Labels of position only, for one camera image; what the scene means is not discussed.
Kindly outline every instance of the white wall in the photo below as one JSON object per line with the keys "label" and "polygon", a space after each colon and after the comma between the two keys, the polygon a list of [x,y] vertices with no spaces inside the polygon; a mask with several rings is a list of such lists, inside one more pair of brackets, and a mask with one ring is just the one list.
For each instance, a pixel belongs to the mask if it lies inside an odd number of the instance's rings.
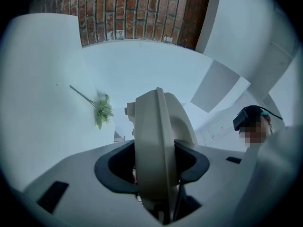
{"label": "white wall", "polygon": [[134,125],[128,120],[127,115],[125,115],[124,108],[116,108],[113,109],[112,112],[114,114],[113,121],[115,123],[115,131],[121,138],[125,136],[125,140],[133,140],[132,131]]}
{"label": "white wall", "polygon": [[179,102],[190,102],[213,60],[195,51],[152,41],[124,40],[83,49],[99,92],[113,108],[160,87]]}
{"label": "white wall", "polygon": [[287,16],[274,13],[273,36],[265,57],[251,80],[251,89],[264,100],[294,57],[298,38]]}
{"label": "white wall", "polygon": [[[272,0],[219,0],[213,28],[202,28],[196,51],[250,81],[269,46],[273,13]],[[212,16],[207,15],[203,26],[212,24],[208,22]]]}
{"label": "white wall", "polygon": [[197,138],[200,139],[199,143],[208,147],[245,151],[244,139],[239,138],[239,132],[234,130],[232,121],[242,108],[249,105],[266,108],[250,90],[245,91],[234,105],[217,112],[214,118],[196,131]]}
{"label": "white wall", "polygon": [[23,190],[72,154],[114,141],[114,123],[99,131],[88,98],[97,92],[87,70],[78,18],[32,14],[14,19],[0,50],[0,162]]}
{"label": "white wall", "polygon": [[284,75],[269,92],[286,126],[303,124],[302,53],[300,46]]}
{"label": "white wall", "polygon": [[187,113],[194,130],[196,131],[196,136],[200,138],[197,130],[215,118],[219,113],[221,113],[223,109],[231,107],[246,91],[249,85],[250,83],[247,80],[245,80],[243,77],[240,77],[232,89],[226,94],[226,96],[209,113],[202,110],[193,103],[187,103],[183,105],[183,108]]}

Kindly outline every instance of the white panel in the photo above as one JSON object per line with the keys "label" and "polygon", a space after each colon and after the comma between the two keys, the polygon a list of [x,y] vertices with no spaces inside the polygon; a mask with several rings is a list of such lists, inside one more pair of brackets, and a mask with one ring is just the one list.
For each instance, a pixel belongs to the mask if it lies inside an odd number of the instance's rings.
{"label": "white panel", "polygon": [[207,46],[197,51],[250,81],[269,46],[273,13],[272,0],[219,0]]}
{"label": "white panel", "polygon": [[144,93],[161,87],[181,103],[194,96],[213,60],[171,44],[124,40],[83,49],[98,91],[124,108]]}
{"label": "white panel", "polygon": [[275,23],[272,42],[278,44],[286,53],[293,56],[297,46],[298,38],[294,27],[287,15],[275,13]]}
{"label": "white panel", "polygon": [[231,107],[238,98],[246,91],[250,83],[243,77],[240,77],[229,93],[217,104],[212,112],[217,112]]}
{"label": "white panel", "polygon": [[282,115],[285,126],[303,123],[302,64],[303,56],[300,46],[284,75],[269,92]]}
{"label": "white panel", "polygon": [[113,143],[114,123],[99,131],[95,100],[79,35],[78,18],[61,14],[17,17],[1,47],[1,166],[23,190],[72,154]]}
{"label": "white panel", "polygon": [[279,48],[270,45],[260,67],[251,81],[251,88],[264,100],[288,67],[291,58]]}
{"label": "white panel", "polygon": [[191,102],[209,113],[229,93],[239,78],[237,73],[214,61]]}

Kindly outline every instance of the white robot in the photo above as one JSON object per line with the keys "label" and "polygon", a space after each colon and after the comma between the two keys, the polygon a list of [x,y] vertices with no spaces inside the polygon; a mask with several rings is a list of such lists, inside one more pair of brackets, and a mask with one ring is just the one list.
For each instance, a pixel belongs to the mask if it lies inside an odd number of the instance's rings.
{"label": "white robot", "polygon": [[67,157],[25,194],[15,192],[36,219],[62,227],[252,226],[299,174],[301,127],[242,153],[198,145],[182,105],[161,88],[125,113],[135,140]]}

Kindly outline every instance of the green leaves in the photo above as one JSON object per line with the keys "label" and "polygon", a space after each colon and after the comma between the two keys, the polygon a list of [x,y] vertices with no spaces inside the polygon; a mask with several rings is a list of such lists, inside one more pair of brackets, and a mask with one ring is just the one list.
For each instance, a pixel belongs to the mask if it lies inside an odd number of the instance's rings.
{"label": "green leaves", "polygon": [[98,104],[95,104],[94,107],[97,111],[96,124],[99,129],[101,129],[102,124],[104,122],[109,123],[110,117],[114,116],[112,114],[112,107],[109,104],[109,96],[105,95],[105,102],[99,102]]}
{"label": "green leaves", "polygon": [[104,102],[93,102],[87,97],[85,97],[81,92],[79,92],[74,87],[70,86],[71,89],[73,89],[75,92],[77,92],[79,95],[81,95],[83,98],[85,98],[96,110],[96,125],[99,127],[99,130],[102,128],[102,124],[104,122],[109,123],[110,117],[114,117],[112,114],[112,107],[109,104],[109,96],[105,94],[105,101]]}

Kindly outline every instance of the black opening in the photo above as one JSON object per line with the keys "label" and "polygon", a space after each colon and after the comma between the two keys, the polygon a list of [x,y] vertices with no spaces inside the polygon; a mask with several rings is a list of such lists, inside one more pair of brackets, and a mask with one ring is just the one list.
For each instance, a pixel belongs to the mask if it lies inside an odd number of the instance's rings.
{"label": "black opening", "polygon": [[68,186],[67,183],[54,182],[37,203],[47,212],[53,213]]}
{"label": "black opening", "polygon": [[174,211],[173,221],[177,221],[188,214],[200,208],[201,204],[197,202],[192,196],[187,196],[184,185],[179,187],[177,203]]}
{"label": "black opening", "polygon": [[106,188],[117,193],[138,194],[134,185],[134,140],[102,155],[95,163],[95,175]]}
{"label": "black opening", "polygon": [[231,161],[231,162],[236,163],[236,164],[240,164],[240,162],[241,162],[241,159],[236,158],[236,157],[227,157],[226,160]]}
{"label": "black opening", "polygon": [[175,141],[177,175],[180,184],[195,182],[207,172],[207,157]]}

